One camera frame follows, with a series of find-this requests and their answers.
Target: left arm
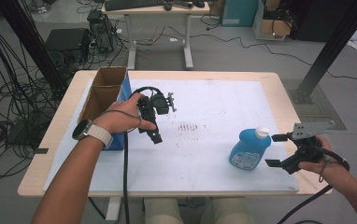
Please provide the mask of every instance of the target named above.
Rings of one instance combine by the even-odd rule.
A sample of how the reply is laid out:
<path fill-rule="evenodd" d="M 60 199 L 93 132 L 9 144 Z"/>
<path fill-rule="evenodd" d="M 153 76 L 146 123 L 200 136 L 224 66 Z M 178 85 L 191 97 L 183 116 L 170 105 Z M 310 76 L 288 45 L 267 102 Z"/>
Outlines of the left arm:
<path fill-rule="evenodd" d="M 128 101 L 114 103 L 108 109 L 137 116 L 136 103 L 140 97 L 141 94 L 135 93 Z M 110 133 L 120 133 L 135 128 L 138 119 L 110 112 L 95 119 L 93 123 Z M 141 120 L 139 127 L 155 129 L 155 125 L 146 120 Z M 76 144 L 51 181 L 32 223 L 80 223 L 102 146 L 100 140 L 91 136 Z"/>

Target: khaki pants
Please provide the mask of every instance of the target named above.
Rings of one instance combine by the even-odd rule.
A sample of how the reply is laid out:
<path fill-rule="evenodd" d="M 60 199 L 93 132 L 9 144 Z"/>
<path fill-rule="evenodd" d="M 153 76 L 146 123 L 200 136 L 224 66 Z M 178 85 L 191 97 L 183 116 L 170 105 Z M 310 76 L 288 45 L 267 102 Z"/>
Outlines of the khaki pants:
<path fill-rule="evenodd" d="M 183 224 L 175 198 L 146 198 L 146 224 Z M 253 224 L 245 198 L 213 198 L 201 224 Z"/>

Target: desk leg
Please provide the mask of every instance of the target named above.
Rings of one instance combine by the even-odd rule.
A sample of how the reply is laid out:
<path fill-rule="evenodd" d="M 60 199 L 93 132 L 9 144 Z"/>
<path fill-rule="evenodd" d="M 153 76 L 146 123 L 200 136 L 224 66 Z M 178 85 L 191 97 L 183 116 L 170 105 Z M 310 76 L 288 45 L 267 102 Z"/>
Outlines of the desk leg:
<path fill-rule="evenodd" d="M 135 62 L 136 62 L 136 42 L 133 40 L 132 34 L 132 22 L 130 19 L 130 15 L 125 15 L 126 29 L 128 30 L 129 37 L 129 57 L 128 57 L 128 69 L 135 70 Z"/>
<path fill-rule="evenodd" d="M 121 208 L 121 197 L 110 197 L 106 214 L 106 223 L 114 224 L 118 222 Z"/>
<path fill-rule="evenodd" d="M 185 25 L 185 39 L 184 39 L 184 58 L 185 66 L 187 70 L 193 70 L 193 56 L 191 55 L 190 49 L 190 29 L 191 29 L 191 15 L 186 15 L 186 25 Z"/>

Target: wristwatch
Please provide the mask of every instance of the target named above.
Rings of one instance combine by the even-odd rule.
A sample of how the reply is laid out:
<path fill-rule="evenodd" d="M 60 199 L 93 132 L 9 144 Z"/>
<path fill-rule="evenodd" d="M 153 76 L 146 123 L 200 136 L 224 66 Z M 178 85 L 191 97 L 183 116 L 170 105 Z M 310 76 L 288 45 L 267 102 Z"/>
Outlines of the wristwatch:
<path fill-rule="evenodd" d="M 94 125 L 89 119 L 81 121 L 73 131 L 73 138 L 76 140 L 81 140 L 86 136 L 92 136 L 99 139 L 103 142 L 104 148 L 108 148 L 113 140 L 111 133 L 104 128 Z"/>

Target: floor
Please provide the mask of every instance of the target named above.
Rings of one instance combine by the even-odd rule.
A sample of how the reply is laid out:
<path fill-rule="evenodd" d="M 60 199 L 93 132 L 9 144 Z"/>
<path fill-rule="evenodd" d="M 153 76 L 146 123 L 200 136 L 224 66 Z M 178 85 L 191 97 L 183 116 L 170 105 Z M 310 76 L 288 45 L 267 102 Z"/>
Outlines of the floor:
<path fill-rule="evenodd" d="M 274 72 L 280 78 L 302 79 L 307 74 L 309 65 L 301 62 L 313 63 L 323 48 L 323 43 L 305 42 L 286 38 L 283 42 L 254 40 L 250 27 L 221 27 L 207 31 L 208 25 L 200 18 L 192 19 L 191 47 L 193 53 L 194 71 L 244 71 L 244 72 Z M 59 28 L 88 27 L 86 23 L 45 23 L 37 22 L 36 27 L 46 40 L 50 30 Z M 118 25 L 125 36 L 124 23 Z M 139 46 L 136 69 L 141 70 L 185 70 L 185 62 L 179 41 L 171 41 L 175 37 L 181 39 L 179 33 L 184 32 L 182 27 L 176 30 L 165 27 L 162 35 L 152 46 Z M 153 39 L 163 27 L 144 27 L 136 33 L 135 39 Z M 0 33 L 16 52 L 20 52 L 17 37 L 10 29 L 5 19 L 0 15 Z M 112 58 L 117 49 L 108 55 Z M 123 50 L 112 65 L 125 65 L 127 51 Z M 105 63 L 94 64 L 91 69 Z M 357 50 L 346 46 L 329 71 L 338 77 L 357 78 Z M 351 173 L 357 178 L 357 80 L 338 78 L 325 75 L 320 82 L 324 94 L 342 119 L 347 130 L 326 131 L 325 136 L 333 146 L 334 151 L 346 158 L 351 165 Z M 0 87 L 4 84 L 0 76 Z M 0 104 L 0 110 L 7 111 L 8 100 Z M 11 167 L 18 158 L 7 150 L 0 160 L 0 172 Z M 38 198 L 21 197 L 17 188 L 25 171 L 0 180 L 0 223 L 29 223 L 39 203 Z M 287 212 L 302 202 L 306 196 L 274 196 L 249 197 L 250 211 L 256 223 L 276 223 Z M 107 210 L 107 199 L 95 199 L 96 204 L 103 212 Z M 141 223 L 141 200 L 130 200 L 132 223 Z M 191 208 L 181 206 L 181 214 L 185 223 L 198 223 L 204 206 Z M 307 205 L 295 213 L 287 223 L 296 223 L 301 220 L 317 220 L 321 223 L 357 223 L 357 216 L 350 204 L 339 193 L 323 195 L 315 202 Z M 104 223 L 90 203 L 83 214 L 82 223 Z M 118 223 L 125 223 L 123 209 Z"/>

